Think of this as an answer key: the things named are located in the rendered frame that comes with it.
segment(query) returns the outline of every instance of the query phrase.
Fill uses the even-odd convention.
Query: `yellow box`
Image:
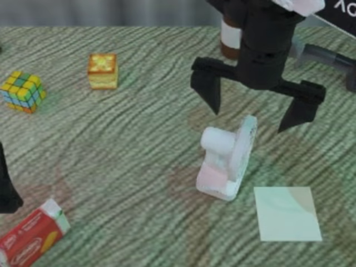
[[[91,54],[87,74],[92,89],[117,89],[118,66],[116,54]]]

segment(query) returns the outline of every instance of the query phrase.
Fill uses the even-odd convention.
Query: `white object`
[[[201,146],[206,150],[196,188],[211,196],[235,199],[248,166],[257,131],[257,118],[246,116],[237,133],[214,127],[205,129]]]
[[[224,45],[233,49],[240,49],[241,37],[241,29],[229,26],[223,19],[221,20],[221,41]]]
[[[325,8],[325,0],[272,0],[285,10],[308,17]]]
[[[261,241],[322,241],[309,187],[255,187]]]

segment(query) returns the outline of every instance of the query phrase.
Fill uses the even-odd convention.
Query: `colorful puzzle cube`
[[[88,79],[94,90],[116,89],[118,65],[115,54],[91,54],[88,63]]]
[[[46,97],[38,76],[14,71],[0,87],[6,105],[26,113],[34,113]]]

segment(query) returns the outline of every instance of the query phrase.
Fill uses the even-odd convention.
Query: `wooden table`
[[[308,43],[352,57],[355,40],[330,28],[298,28]],[[0,140],[26,204],[0,216],[0,234],[53,196],[72,231],[35,266],[352,266],[356,261],[356,95],[318,63],[284,77],[328,89],[317,119],[277,135],[290,98],[223,80],[219,116],[190,89],[197,56],[222,59],[219,29],[1,28],[1,80],[39,75],[48,92],[35,114],[0,105]],[[92,91],[88,55],[114,52],[116,91]],[[259,120],[238,198],[195,190],[207,126],[235,131]],[[324,241],[262,243],[254,186],[310,186]]]

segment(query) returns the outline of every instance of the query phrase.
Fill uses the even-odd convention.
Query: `rubik's cube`
[[[34,113],[46,97],[38,76],[14,71],[0,87],[6,105],[26,113]]]

